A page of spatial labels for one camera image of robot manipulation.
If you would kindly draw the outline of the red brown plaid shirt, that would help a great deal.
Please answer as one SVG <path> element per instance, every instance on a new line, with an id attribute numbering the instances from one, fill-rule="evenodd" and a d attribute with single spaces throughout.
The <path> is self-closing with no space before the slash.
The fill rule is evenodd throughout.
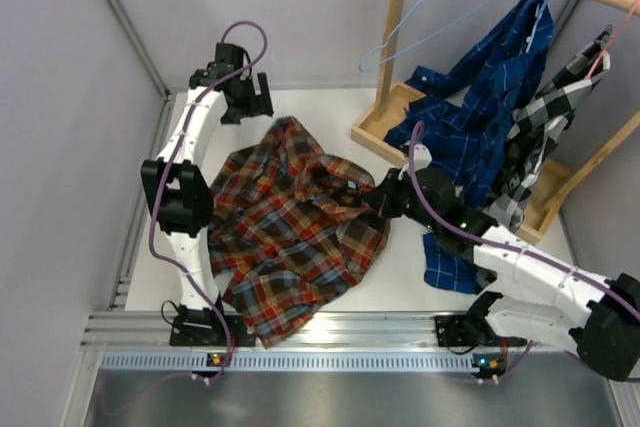
<path id="1" fill-rule="evenodd" d="M 231 153 L 213 181 L 211 269 L 222 298 L 269 348 L 363 280 L 390 222 L 363 201 L 371 174 L 326 153 L 295 117 Z"/>

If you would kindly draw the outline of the light blue wire hanger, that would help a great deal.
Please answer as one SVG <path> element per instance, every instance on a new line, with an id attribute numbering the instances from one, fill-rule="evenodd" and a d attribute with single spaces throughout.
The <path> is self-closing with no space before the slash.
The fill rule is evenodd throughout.
<path id="1" fill-rule="evenodd" d="M 436 37 L 440 36 L 447 30 L 454 28 L 457 24 L 464 22 L 467 18 L 474 16 L 495 1 L 496 0 L 473 0 L 473 2 L 470 0 L 464 1 L 463 6 L 466 7 L 466 10 L 463 10 L 461 7 L 451 5 L 448 9 L 453 10 L 453 12 L 448 14 L 445 13 L 444 2 L 440 2 L 435 16 L 427 22 L 427 26 L 424 28 L 423 36 L 405 47 L 397 47 L 397 52 L 392 56 L 392 59 L 395 61 L 396 58 L 409 53 L 425 43 L 431 42 Z M 412 16 L 414 16 L 420 9 L 425 9 L 428 4 L 433 4 L 434 2 L 435 0 L 417 0 L 415 4 L 402 16 L 399 23 L 398 36 L 402 27 L 410 21 Z M 381 45 L 373 48 L 360 60 L 358 70 L 361 73 L 366 73 L 379 67 Z"/>

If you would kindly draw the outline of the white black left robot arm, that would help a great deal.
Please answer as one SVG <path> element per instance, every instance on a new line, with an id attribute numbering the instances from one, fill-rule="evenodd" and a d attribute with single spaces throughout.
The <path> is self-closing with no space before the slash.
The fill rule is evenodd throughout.
<path id="1" fill-rule="evenodd" d="M 151 216 L 150 251 L 179 269 L 179 311 L 196 315 L 191 332 L 206 346 L 223 340 L 226 322 L 214 314 L 221 308 L 208 266 L 213 197 L 201 166 L 218 126 L 274 114 L 267 76 L 252 70 L 245 48 L 219 42 L 213 61 L 191 76 L 184 110 L 166 145 L 140 170 Z"/>

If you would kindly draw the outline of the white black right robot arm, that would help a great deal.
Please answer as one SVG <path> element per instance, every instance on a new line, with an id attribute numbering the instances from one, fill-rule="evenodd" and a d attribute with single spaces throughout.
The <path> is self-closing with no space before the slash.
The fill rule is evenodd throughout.
<path id="1" fill-rule="evenodd" d="M 364 200 L 385 218 L 406 216 L 477 274 L 464 316 L 468 337 L 520 338 L 562 349 L 602 377 L 639 379 L 639 281 L 611 279 L 549 257 L 456 196 L 433 167 L 396 168 Z"/>

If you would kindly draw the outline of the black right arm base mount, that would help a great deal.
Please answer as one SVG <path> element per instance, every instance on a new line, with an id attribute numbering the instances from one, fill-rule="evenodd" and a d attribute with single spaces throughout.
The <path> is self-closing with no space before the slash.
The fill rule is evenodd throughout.
<path id="1" fill-rule="evenodd" d="M 434 317 L 437 345 L 453 349 L 476 347 L 524 347 L 527 341 L 516 337 L 499 337 L 488 331 L 474 331 L 461 314 L 436 315 Z"/>

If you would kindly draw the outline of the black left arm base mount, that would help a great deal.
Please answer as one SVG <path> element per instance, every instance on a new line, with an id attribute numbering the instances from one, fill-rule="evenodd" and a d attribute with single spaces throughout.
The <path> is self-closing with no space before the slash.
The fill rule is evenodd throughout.
<path id="1" fill-rule="evenodd" d="M 161 304 L 160 314 L 170 326 L 169 345 L 173 347 L 226 347 L 226 333 L 230 334 L 232 347 L 256 345 L 256 336 L 248 331 L 239 314 L 224 313 L 223 324 L 209 308 L 197 311 L 171 300 Z"/>

